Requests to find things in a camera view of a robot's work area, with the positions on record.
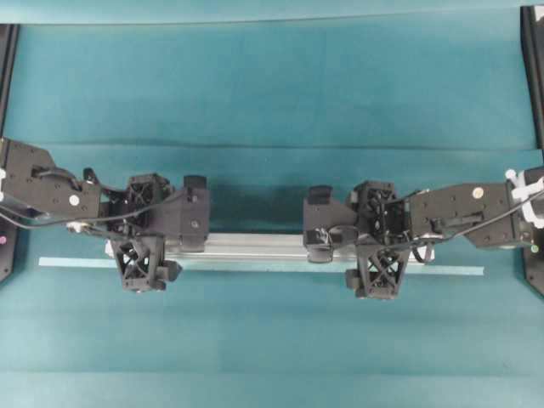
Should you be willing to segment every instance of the teal table surface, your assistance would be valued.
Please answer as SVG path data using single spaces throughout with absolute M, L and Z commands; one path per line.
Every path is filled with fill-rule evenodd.
M 3 0 L 0 20 L 24 24 L 187 24 L 442 13 L 459 9 L 514 10 L 532 3 L 538 4 L 530 0 Z
M 45 13 L 32 4 L 7 9 Z M 542 164 L 516 8 L 24 25 L 5 134 L 107 184 L 207 175 L 214 231 L 299 232 L 313 184 L 408 193 Z M 0 406 L 544 404 L 544 299 L 519 252 L 437 247 L 437 264 L 484 275 L 409 275 L 393 302 L 357 301 L 339 274 L 191 270 L 137 296 L 113 269 L 39 267 L 105 256 L 63 229 L 23 232 L 16 255 L 0 285 Z

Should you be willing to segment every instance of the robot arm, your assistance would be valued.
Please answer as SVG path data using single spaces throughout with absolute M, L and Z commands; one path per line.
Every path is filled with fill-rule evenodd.
M 310 262 L 330 262 L 333 252 L 355 245 L 357 269 L 346 271 L 357 298 L 396 298 L 412 252 L 430 258 L 433 246 L 465 236 L 477 248 L 530 247 L 544 227 L 544 167 L 505 183 L 458 184 L 398 197 L 392 183 L 367 181 L 345 202 L 332 188 L 309 190 L 303 204 L 303 241 Z M 422 257 L 417 248 L 426 247 Z
M 176 190 L 166 178 L 146 174 L 131 177 L 124 190 L 113 189 L 91 168 L 78 180 L 56 167 L 46 150 L 9 139 L 0 139 L 0 205 L 0 217 L 20 228 L 65 224 L 110 240 L 122 287 L 134 292 L 164 290 L 178 277 L 178 264 L 164 259 L 166 239 L 199 252 L 209 230 L 203 177 L 185 177 Z

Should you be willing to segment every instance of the black cable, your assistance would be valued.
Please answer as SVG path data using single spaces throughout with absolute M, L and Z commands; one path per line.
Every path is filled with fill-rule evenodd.
M 30 215 L 28 214 L 24 214 L 22 212 L 19 212 L 17 210 L 14 210 L 13 208 L 9 208 L 9 207 L 5 207 L 5 206 L 0 206 L 0 209 L 3 209 L 4 211 L 7 211 L 8 213 L 11 213 L 19 218 L 24 218 L 24 219 L 35 219 L 34 217 L 31 217 Z
M 404 201 L 406 200 L 407 198 L 410 198 L 412 196 L 416 196 L 418 195 L 419 193 L 421 193 L 422 190 L 415 190 L 415 191 L 412 191 L 411 193 L 407 194 L 407 195 L 403 195 L 402 197 L 400 198 L 395 198 L 394 200 L 389 200 L 389 201 L 384 201 L 383 204 L 392 204 L 394 202 L 399 202 L 399 201 Z
M 70 181 L 74 190 L 77 190 L 77 191 L 82 190 L 81 186 L 77 182 L 77 177 L 73 173 L 69 172 L 68 170 L 65 170 L 64 168 L 59 168 L 59 167 L 45 168 L 42 171 L 37 172 L 36 175 L 39 178 L 60 177 L 62 179 L 67 179 L 68 181 Z
M 173 193 L 172 195 L 170 195 L 166 200 L 164 201 L 161 201 L 161 202 L 156 202 L 155 204 L 150 204 L 149 206 L 145 206 L 145 207 L 141 207 L 140 209 L 138 210 L 134 210 L 134 211 L 131 211 L 131 212 L 126 212 L 124 214 L 120 214 L 120 215 L 114 215 L 114 216 L 111 216 L 111 217 L 97 217 L 97 218 L 84 218 L 84 217 L 80 217 L 80 218 L 62 218 L 62 219 L 58 219 L 56 221 L 51 221 L 49 223 L 42 223 L 42 224 L 23 224 L 23 223 L 20 223 L 19 221 L 16 221 L 14 219 L 12 219 L 11 217 L 8 217 L 7 215 L 3 214 L 0 212 L 0 218 L 3 218 L 5 219 L 6 221 L 10 222 L 11 224 L 19 227 L 19 228 L 22 228 L 23 230 L 37 230 L 39 228 L 45 228 L 45 227 L 53 227 L 55 225 L 62 225 L 62 224 L 67 224 L 67 223 L 75 223 L 75 222 L 87 222 L 87 223 L 107 223 L 109 221 L 116 221 L 118 219 L 125 219 L 125 218 L 131 218 L 131 217 L 137 217 L 139 216 L 141 213 L 145 213 L 149 210 L 152 210 L 153 208 L 157 208 L 157 207 L 160 207 L 168 202 L 171 202 L 171 201 L 174 201 L 174 200 L 177 200 L 179 198 L 181 198 L 182 196 L 181 195 L 176 195 L 175 193 Z M 3 210 L 7 210 L 7 211 L 10 211 L 7 207 L 4 207 L 4 206 L 0 206 L 1 209 Z
M 119 240 L 119 239 L 126 240 L 127 238 L 129 238 L 129 235 L 119 234 L 114 231 L 104 231 L 102 229 L 97 229 L 93 227 L 83 228 L 82 233 L 91 235 L 91 236 L 98 236 L 100 238 L 105 238 L 106 240 Z
M 499 214 L 499 215 L 497 215 L 497 216 L 495 216 L 493 218 L 488 219 L 487 221 L 476 224 L 476 225 L 474 225 L 472 227 L 466 228 L 466 229 L 464 229 L 462 231 L 456 232 L 451 237 L 446 238 L 445 241 L 453 240 L 454 238 L 457 238 L 458 236 L 470 234 L 471 232 L 474 232 L 475 230 L 479 230 L 480 228 L 484 228 L 484 227 L 486 227 L 486 226 L 488 226 L 490 224 L 493 224 L 493 223 L 495 223 L 495 222 L 497 222 L 497 221 L 499 221 L 499 220 L 501 220 L 501 219 L 503 219 L 505 217 L 508 217 L 511 214 L 514 214 L 516 211 L 521 209 L 521 207 L 523 207 L 528 202 L 536 200 L 538 197 L 542 197 L 542 196 L 544 196 L 544 190 L 539 191 L 538 193 L 532 195 L 529 198 L 526 198 L 525 200 L 521 201 L 519 204 L 516 204 L 514 207 L 510 208 L 508 211 L 503 212 L 502 214 Z
M 433 253 L 433 247 L 434 245 L 430 242 L 427 243 L 425 246 L 425 258 L 422 258 L 421 254 L 419 253 L 418 249 L 423 248 L 423 246 L 416 246 L 411 249 L 411 253 L 414 255 L 414 258 L 416 261 L 420 264 L 428 264 L 431 260 L 431 255 Z

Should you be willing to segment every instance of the screw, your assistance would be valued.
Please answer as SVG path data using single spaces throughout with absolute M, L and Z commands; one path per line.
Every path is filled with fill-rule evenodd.
M 70 197 L 68 197 L 68 202 L 71 206 L 75 207 L 79 205 L 79 197 L 75 194 L 72 194 Z
M 480 198 L 482 198 L 484 196 L 484 189 L 482 189 L 481 187 L 476 187 L 474 190 L 473 190 L 473 197 L 476 199 L 476 200 L 479 200 Z

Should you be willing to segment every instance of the black mounting plate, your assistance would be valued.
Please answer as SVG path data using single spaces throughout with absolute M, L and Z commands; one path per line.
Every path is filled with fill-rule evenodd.
M 15 243 L 17 227 L 0 219 L 0 282 L 4 281 L 14 270 Z
M 533 232 L 535 246 L 524 248 L 525 279 L 541 295 L 544 295 L 544 230 L 535 229 Z

